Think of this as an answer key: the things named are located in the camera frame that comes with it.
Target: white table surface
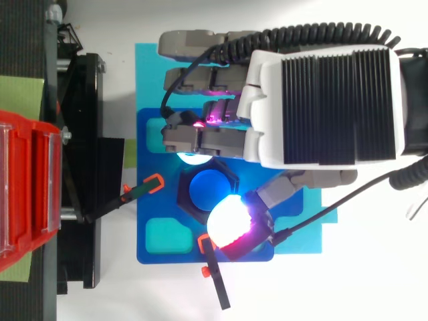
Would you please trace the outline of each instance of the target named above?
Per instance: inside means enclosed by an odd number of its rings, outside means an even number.
[[[312,22],[379,24],[399,47],[427,47],[426,1],[69,0],[86,52],[100,54],[104,136],[135,138],[134,44],[174,29],[263,30]],[[415,160],[404,160],[403,163]],[[323,191],[329,205],[391,167],[360,171],[351,187]],[[134,185],[136,170],[124,183]],[[323,254],[278,255],[267,263],[223,263],[232,308],[221,311],[203,264],[142,265],[136,260],[136,203],[102,222],[102,275],[94,290],[69,283],[58,297],[59,321],[139,320],[428,320],[428,213],[410,223],[415,191],[388,183],[343,205],[338,224],[323,226]]]

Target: hexagonal black holder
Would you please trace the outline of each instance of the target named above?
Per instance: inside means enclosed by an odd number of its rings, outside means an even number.
[[[190,184],[193,178],[202,171],[213,169],[223,173],[230,183],[232,193],[237,193],[239,187],[239,178],[229,167],[220,160],[212,158],[209,162],[197,166],[189,166],[181,171],[179,179],[179,191],[177,193],[177,205],[200,224],[206,225],[211,211],[204,211],[192,202],[190,196]]]

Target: black heat sink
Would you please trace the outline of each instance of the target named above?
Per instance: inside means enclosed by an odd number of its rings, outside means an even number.
[[[284,164],[395,159],[389,51],[282,62]]]

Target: coiled black cable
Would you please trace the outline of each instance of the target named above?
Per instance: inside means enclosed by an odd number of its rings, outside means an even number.
[[[413,57],[428,57],[428,48],[405,48],[395,50],[397,56],[413,55]]]
[[[381,30],[378,25],[371,31],[370,24],[363,26],[361,23],[353,25],[343,22],[312,25],[307,23],[295,27],[267,29],[217,45],[210,61],[221,65],[234,64],[250,58],[254,50],[278,51],[297,45],[357,43],[385,45],[391,31],[387,29],[381,35]],[[385,46],[392,49],[400,40],[400,37],[394,37]]]
[[[395,171],[389,177],[389,184],[396,190],[402,191],[428,181],[428,156],[414,164]]]

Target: pink led light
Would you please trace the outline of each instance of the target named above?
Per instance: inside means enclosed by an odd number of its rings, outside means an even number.
[[[211,117],[209,120],[207,120],[207,124],[217,124],[218,122],[221,122],[219,119],[214,119],[214,117]]]
[[[232,244],[250,230],[251,216],[239,195],[224,198],[208,217],[208,235],[220,248]]]
[[[205,124],[203,122],[196,122],[193,124],[193,127],[205,127]]]

